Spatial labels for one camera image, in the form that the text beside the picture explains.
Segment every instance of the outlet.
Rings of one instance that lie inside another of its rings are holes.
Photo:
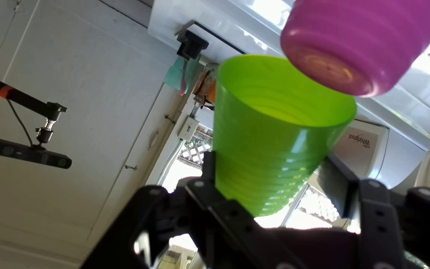
[[[190,141],[198,127],[198,123],[195,119],[187,116],[186,122],[180,129],[179,138]]]

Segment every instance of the orange band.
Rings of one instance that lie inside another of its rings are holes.
[[[10,86],[8,86],[8,85],[3,86],[3,87],[1,88],[1,90],[0,90],[0,96],[1,96],[2,98],[6,99],[6,97],[7,97],[7,93],[8,93],[10,90],[14,90],[14,88],[13,88],[13,87],[10,87]]]

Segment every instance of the electrical cable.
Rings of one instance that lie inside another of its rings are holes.
[[[18,115],[18,113],[16,112],[16,110],[14,109],[14,106],[12,105],[11,101],[7,100],[7,103],[8,103],[8,104],[9,104],[9,106],[11,107],[11,110],[12,110],[12,112],[14,113],[14,116],[16,116],[17,120],[19,121],[19,124],[21,124],[22,129],[24,129],[24,132],[26,133],[26,136],[27,136],[27,137],[28,137],[28,139],[29,139],[29,143],[30,143],[31,145],[34,145],[34,144],[32,143],[31,136],[29,136],[29,132],[28,132],[28,130],[26,129],[26,126],[24,126],[24,123],[22,123],[22,120],[21,120],[21,118],[19,118],[19,115]]]

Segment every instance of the plastic cup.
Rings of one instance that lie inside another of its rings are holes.
[[[302,73],[361,97],[394,87],[430,43],[430,0],[296,0],[281,48]]]
[[[218,70],[215,186],[253,216],[276,213],[318,167],[356,114],[287,59],[243,55]]]

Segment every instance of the teal object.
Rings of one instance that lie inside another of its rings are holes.
[[[169,68],[163,82],[179,90],[181,94],[186,94],[199,65],[201,64],[198,60],[190,59],[187,61],[179,56],[174,65]]]
[[[356,115],[352,96],[283,58],[243,55],[218,70],[215,186],[253,216],[282,209]]]

